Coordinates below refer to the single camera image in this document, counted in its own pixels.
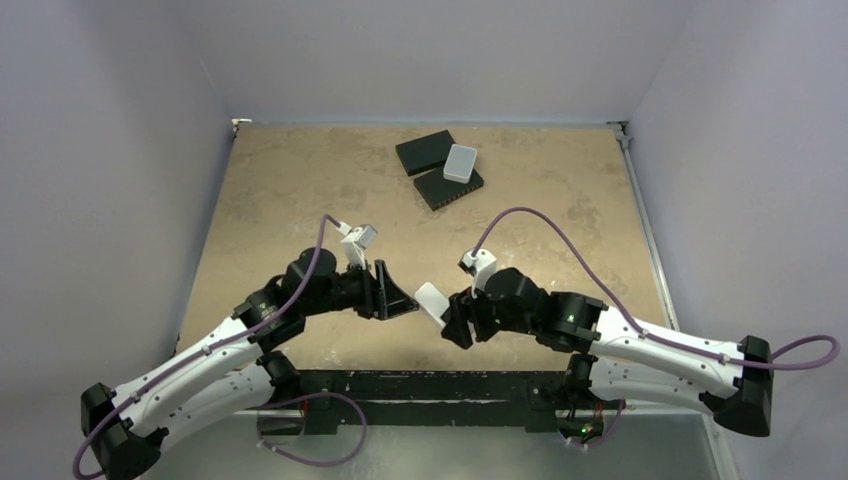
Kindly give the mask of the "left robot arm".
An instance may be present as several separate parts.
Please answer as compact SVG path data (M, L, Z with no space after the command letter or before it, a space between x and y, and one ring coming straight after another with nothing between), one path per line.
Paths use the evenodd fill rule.
M352 310L389 320L418 310L384 261L336 267L330 251L308 248L191 347L136 380L85 390L81 450L100 466L92 476L135 479L166 446L222 416L306 402L300 373L278 348L304 331L308 317Z

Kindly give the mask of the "white remote control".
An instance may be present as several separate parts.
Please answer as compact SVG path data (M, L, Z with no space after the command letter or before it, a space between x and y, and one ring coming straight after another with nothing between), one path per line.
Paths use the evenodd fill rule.
M435 285L425 282L415 292L414 299L440 330L446 326L445 314L450 308L449 299Z

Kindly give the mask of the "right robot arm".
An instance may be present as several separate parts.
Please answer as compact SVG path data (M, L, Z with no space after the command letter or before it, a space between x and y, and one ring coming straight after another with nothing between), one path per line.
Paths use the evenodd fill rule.
M513 332L570 355L561 392L573 406L634 398L709 414L742 435L771 433L774 375L764 366L773 356L762 338L719 341L650 327L600 299L547 292L515 268L480 289L446 297L421 288L416 297L442 337L462 349Z

